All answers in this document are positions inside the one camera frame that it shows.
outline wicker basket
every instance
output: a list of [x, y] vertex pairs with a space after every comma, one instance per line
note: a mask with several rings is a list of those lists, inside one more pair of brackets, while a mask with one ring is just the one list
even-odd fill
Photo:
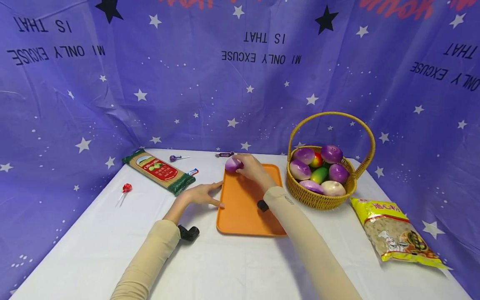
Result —
[[[326, 116], [326, 115], [338, 115], [338, 116], [348, 117], [356, 121], [358, 124], [360, 124], [367, 131], [368, 136], [370, 137], [370, 151], [367, 157], [364, 159], [364, 161], [360, 164], [360, 166], [356, 170], [353, 168], [353, 165], [345, 158], [343, 158], [342, 161], [340, 162], [340, 164], [343, 165], [347, 169], [347, 171], [350, 173], [350, 176], [348, 177], [348, 180], [344, 185], [347, 193], [343, 196], [336, 196], [336, 197], [325, 196], [325, 195], [320, 195], [305, 189], [293, 178], [289, 168], [290, 161], [293, 156], [292, 141], [297, 131], [306, 122], [312, 119], [315, 119], [317, 117]], [[299, 149], [300, 148], [310, 148], [316, 153], [320, 153], [320, 149], [322, 149], [322, 147], [318, 147], [318, 146], [303, 146], [303, 147], [299, 147]], [[349, 115], [343, 112], [336, 112], [336, 111], [326, 111], [326, 112], [321, 112], [321, 113], [309, 116], [308, 118], [300, 122], [293, 129], [292, 134], [290, 135], [290, 141], [288, 143], [288, 156], [287, 156], [287, 188], [293, 197], [295, 197], [298, 201], [302, 202], [303, 204], [309, 207], [312, 207], [318, 210], [330, 210], [330, 209], [337, 208], [355, 192], [357, 188], [357, 179], [368, 167], [368, 165], [373, 159], [374, 154], [375, 154], [375, 137], [373, 136], [370, 128], [368, 128], [368, 126], [357, 117], [354, 117], [352, 115]]]

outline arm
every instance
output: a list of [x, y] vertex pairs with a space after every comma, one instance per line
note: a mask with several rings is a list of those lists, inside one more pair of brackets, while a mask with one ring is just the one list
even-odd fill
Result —
[[163, 220], [155, 222], [144, 243], [123, 273], [110, 300], [146, 300], [163, 264], [180, 240], [177, 224], [190, 203], [222, 206], [209, 192], [222, 182], [201, 184], [184, 191], [173, 203]]
[[292, 241], [318, 297], [322, 300], [361, 300], [317, 229], [285, 190], [275, 184], [260, 162], [252, 155], [235, 155], [234, 158], [244, 165], [237, 172], [257, 182], [264, 191], [264, 201]]

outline spaghetti package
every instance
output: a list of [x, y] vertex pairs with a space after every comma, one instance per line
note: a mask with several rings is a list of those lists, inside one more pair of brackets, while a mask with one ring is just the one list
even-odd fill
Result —
[[392, 202], [352, 198], [363, 229], [382, 261], [398, 259], [449, 269], [427, 246], [400, 208]]
[[195, 177], [178, 170], [143, 149], [125, 157], [122, 161], [163, 186], [175, 196], [178, 196], [195, 182]]

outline cloth backdrop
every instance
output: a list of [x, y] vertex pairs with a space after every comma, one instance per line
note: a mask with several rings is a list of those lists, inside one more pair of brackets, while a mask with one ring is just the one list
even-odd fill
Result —
[[[368, 171], [480, 299], [479, 8], [1, 1], [0, 300], [135, 149], [284, 155], [295, 125], [322, 111], [369, 125]], [[359, 161], [369, 151], [362, 127], [338, 116], [303, 126], [302, 144]]]

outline beige sleeve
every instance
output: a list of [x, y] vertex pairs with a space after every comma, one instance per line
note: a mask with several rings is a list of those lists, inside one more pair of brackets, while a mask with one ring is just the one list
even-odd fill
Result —
[[160, 269], [179, 240], [180, 230], [175, 223], [169, 220], [155, 222], [110, 300], [146, 300]]
[[325, 240], [282, 187], [270, 188], [264, 197], [307, 270], [322, 300], [361, 300]]

